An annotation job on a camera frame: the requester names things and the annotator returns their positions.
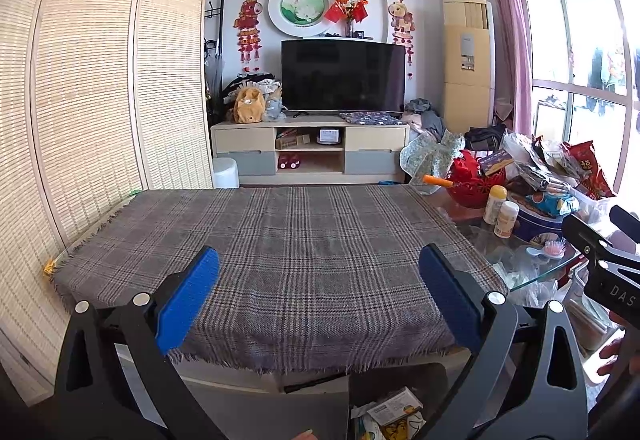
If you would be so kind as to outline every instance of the silver screw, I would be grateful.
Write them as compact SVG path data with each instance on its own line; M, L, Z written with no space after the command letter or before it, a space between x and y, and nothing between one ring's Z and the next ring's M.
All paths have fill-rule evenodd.
M487 298L494 305L503 305L504 302L507 301L500 292L490 292Z
M562 306L562 303L560 303L559 301L556 301L555 299L552 299L551 301L549 301L549 310L551 312L555 312L556 314L561 314L563 309L564 307Z
M151 296L146 292L140 292L133 296L133 304L135 306L145 306L149 301L151 301Z
M88 301L79 301L78 304L76 305L76 312L78 312L79 314L83 314L87 310L89 310Z

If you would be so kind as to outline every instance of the round wall plate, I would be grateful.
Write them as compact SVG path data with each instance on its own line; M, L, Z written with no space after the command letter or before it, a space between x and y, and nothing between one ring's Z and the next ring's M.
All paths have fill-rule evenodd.
M285 34L304 38L334 25L324 17L335 0L269 0L269 16Z

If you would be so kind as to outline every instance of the window pane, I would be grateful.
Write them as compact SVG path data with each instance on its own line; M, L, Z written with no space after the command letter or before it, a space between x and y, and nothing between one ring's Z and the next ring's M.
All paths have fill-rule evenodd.
M625 17L626 35L631 49L633 67L634 99L638 99L640 84L640 0L620 0L622 14Z
M564 140L564 115L567 93L550 88L533 87L531 107L533 108L533 133L552 141Z
M564 14L560 0L527 0L534 79L569 83Z
M640 215L640 195L638 194L638 179L640 178L640 112L634 110L631 118L631 135L629 136L629 151L626 156L625 174L618 192L618 203L627 211L635 211Z
M626 94L622 27L614 0L566 0L574 84Z
M622 149L625 111L622 105L574 94L569 143L593 141L596 158L611 189Z

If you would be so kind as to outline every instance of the window frame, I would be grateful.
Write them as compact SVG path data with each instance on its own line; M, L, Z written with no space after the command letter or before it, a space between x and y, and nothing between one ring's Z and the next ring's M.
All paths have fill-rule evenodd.
M628 157L629 140L630 140L631 129L632 129L633 110L640 111L640 100L634 99L633 64L631 62L631 50L629 46L629 39L626 31L626 26L624 23L622 4L620 0L614 0L614 2L616 5L616 11L618 12L618 18L620 20L620 27L622 28L622 40L623 40L622 44L623 44L624 55L625 55L626 95L616 94L606 90L598 90L598 89L590 88L586 86L575 85L572 82L561 83L557 81L549 81L549 80L542 80L542 79L535 79L535 78L532 79L532 86L567 92L566 112L565 112L564 129L563 129L563 136L562 136L563 140L565 141L569 140L569 134L571 132L571 120L574 113L574 94L579 94L579 95L588 96L594 99L609 101L625 107L625 127L623 129L622 147L620 149L618 169L616 171L616 176L613 181L613 189L614 191L618 191L620 189L620 185L622 184L622 178L625 173L626 159ZM571 33L569 30L566 0L560 0L560 3L562 5L562 12L564 14L564 26L565 26L566 38L567 38L567 51L570 53L572 51ZM523 12L524 12L524 17L526 21L527 49L529 52L530 62L533 63L533 52L532 52L532 43L531 43L532 41L531 40L531 22L529 17L529 8L527 6L527 0L522 0L522 6L523 6ZM572 62L571 62L570 54L567 56L567 62L569 65L569 81L572 81L573 70L572 70Z

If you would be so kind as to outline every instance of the person's hand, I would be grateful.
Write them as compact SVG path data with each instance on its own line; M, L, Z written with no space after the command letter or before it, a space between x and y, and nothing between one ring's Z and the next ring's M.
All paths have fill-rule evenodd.
M619 315L614 314L613 312L609 312L609 318L613 322L616 322L625 328L629 326L628 323L626 323ZM605 346L600 351L600 359L610 359L611 357L617 356L620 352L620 344L622 344L623 339L624 338L616 339L611 344L607 344L607 346ZM598 375L609 375L609 373L611 373L611 371L613 370L613 366L615 365L617 360L618 358L616 357L615 359L610 360L604 366L599 367ZM640 354L631 357L631 360L629 361L629 372L631 372L631 375L640 375Z
M318 439L316 438L316 435L314 435L313 430L309 429L308 431L300 433L293 440L318 440Z

